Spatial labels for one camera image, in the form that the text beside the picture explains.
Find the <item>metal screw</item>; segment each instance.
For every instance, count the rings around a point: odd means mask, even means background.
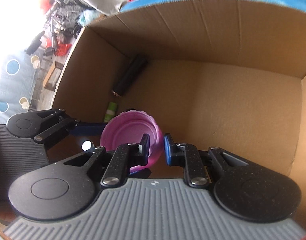
[[[103,180],[103,183],[105,185],[116,185],[117,183],[119,183],[119,179],[118,178],[115,178],[115,177],[108,177],[108,178],[105,178]]]
[[[41,136],[35,136],[34,140],[37,141],[37,142],[40,142],[40,141],[43,140],[43,138]]]
[[[196,178],[193,178],[191,182],[192,182],[193,185],[202,186],[202,185],[205,185],[207,183],[207,179],[202,178],[202,177],[196,177]]]

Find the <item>cardboard box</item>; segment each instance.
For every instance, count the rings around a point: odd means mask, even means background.
[[[122,98],[131,57],[149,65]],[[101,122],[107,103],[152,115],[176,142],[219,146],[294,179],[306,229],[306,14],[246,0],[166,3],[91,23],[60,77],[53,108]],[[153,177],[182,176],[164,157]]]

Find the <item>purple plastic container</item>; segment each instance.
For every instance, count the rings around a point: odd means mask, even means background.
[[[150,135],[149,161],[146,166],[135,166],[131,173],[151,167],[164,151],[163,134],[152,116],[131,110],[114,117],[104,128],[100,145],[107,151],[116,150],[124,143],[140,143],[143,133]]]

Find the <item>gray ribbed panel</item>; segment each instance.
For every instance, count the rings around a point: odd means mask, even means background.
[[[48,165],[44,146],[30,138],[17,138],[0,124],[0,200],[8,199],[8,189],[19,176]]]
[[[13,240],[299,240],[305,231],[291,219],[239,220],[207,190],[188,187],[182,179],[128,179],[120,188],[104,190],[72,219],[37,223],[18,218],[5,234]]]

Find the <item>pink lid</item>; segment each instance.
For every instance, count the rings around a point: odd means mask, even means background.
[[[150,135],[149,161],[146,166],[135,166],[131,173],[151,167],[163,152],[163,134],[152,116],[143,111],[131,110],[114,117],[104,128],[100,145],[107,151],[125,143],[140,143],[143,133]]]

